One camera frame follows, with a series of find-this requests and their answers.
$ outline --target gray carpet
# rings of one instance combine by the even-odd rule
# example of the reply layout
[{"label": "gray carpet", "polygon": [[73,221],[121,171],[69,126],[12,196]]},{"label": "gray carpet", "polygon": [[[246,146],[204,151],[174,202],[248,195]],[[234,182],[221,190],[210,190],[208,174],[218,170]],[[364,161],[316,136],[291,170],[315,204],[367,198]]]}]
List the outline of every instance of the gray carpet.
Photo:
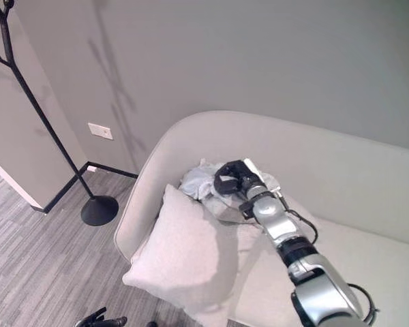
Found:
[{"label": "gray carpet", "polygon": [[[100,169],[84,176],[95,194],[118,200],[121,216],[134,179]],[[44,215],[0,177],[0,327],[73,326],[103,306],[106,317],[127,316],[127,327],[151,320],[161,327],[199,326],[182,310],[123,285],[129,265],[113,243],[119,218],[85,225],[80,209],[86,200],[76,183]]]}]

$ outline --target coat rack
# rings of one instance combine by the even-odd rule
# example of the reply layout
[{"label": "coat rack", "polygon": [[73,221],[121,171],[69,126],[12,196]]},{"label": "coat rack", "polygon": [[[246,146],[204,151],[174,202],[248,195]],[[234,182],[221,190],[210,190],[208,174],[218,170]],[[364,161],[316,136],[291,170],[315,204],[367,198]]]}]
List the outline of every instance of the coat rack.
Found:
[{"label": "coat rack", "polygon": [[26,96],[29,98],[29,101],[31,102],[33,108],[40,116],[44,126],[48,130],[48,133],[50,133],[59,150],[62,152],[68,164],[73,169],[74,174],[76,174],[77,178],[85,188],[85,191],[88,193],[89,200],[83,206],[80,212],[82,220],[86,224],[91,226],[104,225],[105,223],[112,221],[117,215],[119,208],[118,202],[111,196],[95,196],[93,194],[93,192],[89,189],[83,177],[80,175],[80,172],[78,171],[76,165],[74,164],[70,155],[63,146],[58,135],[54,131],[52,125],[48,121],[46,115],[43,113],[40,105],[36,101],[35,96],[33,95],[31,89],[29,88],[29,85],[27,85],[25,79],[23,78],[15,62],[14,53],[12,50],[12,43],[9,32],[9,25],[7,23],[7,16],[9,14],[9,10],[12,7],[14,7],[14,0],[3,0],[3,4],[4,4],[3,9],[0,8],[0,28],[6,60],[0,56],[0,63],[4,64],[5,66],[9,67],[12,70],[12,73],[14,73],[15,78],[17,79],[21,88],[25,92]]}]

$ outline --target gray cloth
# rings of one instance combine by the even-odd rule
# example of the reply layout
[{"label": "gray cloth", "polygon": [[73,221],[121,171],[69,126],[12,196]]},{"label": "gray cloth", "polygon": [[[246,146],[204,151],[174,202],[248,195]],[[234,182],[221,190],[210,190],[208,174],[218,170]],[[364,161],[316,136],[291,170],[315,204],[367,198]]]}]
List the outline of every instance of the gray cloth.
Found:
[{"label": "gray cloth", "polygon": [[[239,206],[245,200],[237,194],[230,196],[220,195],[213,186],[213,179],[217,170],[223,163],[209,163],[205,159],[200,160],[198,167],[187,172],[181,181],[179,189],[191,198],[201,201],[217,219],[233,223],[255,223],[254,219],[245,220],[239,211]],[[270,174],[260,172],[268,189],[279,186],[277,180]]]}]

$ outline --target black baseboard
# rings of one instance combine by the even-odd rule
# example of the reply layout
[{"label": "black baseboard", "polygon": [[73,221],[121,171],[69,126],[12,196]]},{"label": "black baseboard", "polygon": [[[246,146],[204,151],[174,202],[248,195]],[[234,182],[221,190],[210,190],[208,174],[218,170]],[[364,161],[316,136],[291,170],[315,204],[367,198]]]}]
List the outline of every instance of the black baseboard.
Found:
[{"label": "black baseboard", "polygon": [[[117,174],[121,174],[127,177],[131,177],[131,178],[138,178],[137,174],[132,174],[131,172],[125,172],[124,170],[120,170],[120,169],[116,169],[116,168],[112,168],[109,166],[105,166],[102,165],[100,163],[95,163],[95,162],[91,162],[88,161],[85,165],[82,166],[81,169],[79,169],[79,174],[82,175],[85,170],[88,168],[88,166],[93,166],[96,168],[100,168],[103,170],[107,170],[109,172],[114,172]],[[58,192],[58,194],[53,198],[53,200],[51,200],[46,206],[45,208],[38,208],[36,206],[30,206],[33,210],[35,211],[39,211],[41,213],[49,213],[50,210],[52,210],[52,208],[55,206],[55,204],[65,195],[65,193],[68,192],[68,190],[71,188],[71,186],[73,186],[73,184],[78,180],[77,176],[74,175],[67,184],[65,184],[64,187],[62,187],[61,191]]]},{"label": "black baseboard", "polygon": [[95,163],[95,162],[92,162],[92,161],[88,161],[87,164],[88,164],[88,166],[93,166],[93,167],[96,167],[96,168],[104,169],[104,170],[107,170],[109,172],[114,172],[116,174],[124,175],[124,176],[131,177],[131,178],[138,178],[137,174],[133,174],[131,172],[125,172],[124,170],[120,170],[120,169],[112,168],[112,167],[109,167],[109,166],[105,166],[105,165],[102,165],[100,163]]}]

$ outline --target white pillow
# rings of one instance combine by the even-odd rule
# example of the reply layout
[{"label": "white pillow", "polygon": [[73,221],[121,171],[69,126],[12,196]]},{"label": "white pillow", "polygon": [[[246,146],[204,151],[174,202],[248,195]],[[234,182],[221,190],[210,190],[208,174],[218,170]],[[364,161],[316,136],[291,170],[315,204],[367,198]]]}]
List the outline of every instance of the white pillow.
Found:
[{"label": "white pillow", "polygon": [[123,282],[182,308],[204,327],[225,327],[235,280],[261,233],[222,223],[171,185],[154,229]]}]

